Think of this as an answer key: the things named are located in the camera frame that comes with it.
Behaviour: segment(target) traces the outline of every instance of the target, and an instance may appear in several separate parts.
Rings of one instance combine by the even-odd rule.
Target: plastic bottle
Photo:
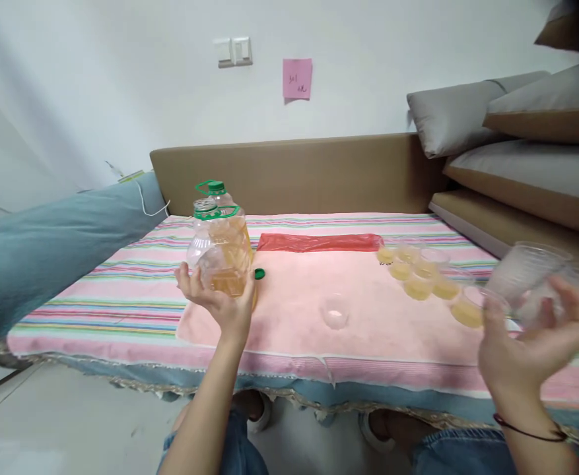
[[[195,236],[188,246],[188,266],[201,269],[206,287],[241,296],[252,254],[239,207],[219,207],[213,198],[196,200],[194,207]]]
[[[206,185],[208,187],[208,191],[203,189],[203,187]],[[222,181],[218,180],[204,181],[203,183],[197,185],[197,190],[202,192],[204,195],[213,198],[219,208],[222,208],[224,206],[238,206],[234,202],[232,195],[228,193],[227,190],[225,189],[225,184]],[[252,243],[250,242],[250,233],[247,227],[245,210],[239,206],[239,211],[236,213],[236,216],[239,216],[240,219],[235,219],[232,221],[232,223],[239,228],[245,227],[245,234],[248,237],[248,245],[250,246],[250,258],[253,259],[254,252],[252,251]]]

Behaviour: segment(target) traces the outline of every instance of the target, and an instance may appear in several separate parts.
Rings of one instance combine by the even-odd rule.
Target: bracelet
[[[498,424],[501,427],[506,427],[508,429],[511,429],[512,431],[516,431],[518,433],[521,433],[522,435],[528,435],[529,437],[533,437],[534,439],[542,440],[545,442],[564,442],[568,439],[568,435],[562,431],[561,427],[558,425],[557,422],[553,422],[555,424],[555,427],[557,428],[557,431],[551,432],[552,434],[557,435],[557,437],[556,438],[548,438],[548,437],[540,437],[539,435],[530,434],[528,432],[524,432],[524,431],[512,426],[511,424],[506,422],[505,419],[500,417],[498,412],[496,414],[494,414],[494,420],[496,422],[498,422]]]

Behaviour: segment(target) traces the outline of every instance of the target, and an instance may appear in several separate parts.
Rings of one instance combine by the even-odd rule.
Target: blue jeans
[[[175,434],[164,442],[164,455]],[[232,410],[225,433],[221,475],[267,475],[259,451],[248,440],[247,417]],[[416,475],[513,475],[516,473],[501,431],[494,429],[448,429],[423,439],[415,449]]]
[[[159,462],[159,468],[162,467],[175,435],[176,433],[170,434],[164,441],[164,454],[162,461]],[[248,417],[236,409],[232,409],[228,417],[219,473],[221,475],[268,475],[263,457],[248,439]]]

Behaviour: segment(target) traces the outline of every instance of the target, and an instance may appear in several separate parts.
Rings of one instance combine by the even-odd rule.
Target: hand
[[[540,386],[579,351],[579,289],[560,276],[550,277],[549,283],[564,308],[561,321],[555,319],[552,299],[543,299],[537,324],[516,339],[507,333],[500,304],[485,302],[479,370],[495,400],[539,400]]]
[[[248,274],[243,295],[234,299],[224,292],[206,289],[201,280],[201,270],[195,269],[192,277],[188,276],[188,264],[181,263],[175,269],[177,287],[184,296],[197,305],[204,307],[221,328],[221,339],[237,344],[245,343],[250,333],[252,321],[252,299],[254,298],[254,272]]]

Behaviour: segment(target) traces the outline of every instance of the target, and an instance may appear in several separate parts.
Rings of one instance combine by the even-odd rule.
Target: tiled floor
[[[0,386],[0,475],[152,474],[183,405],[60,365],[30,368]],[[271,475],[409,472],[401,453],[364,444],[356,413],[327,429],[312,410],[277,400],[271,427],[252,441]]]

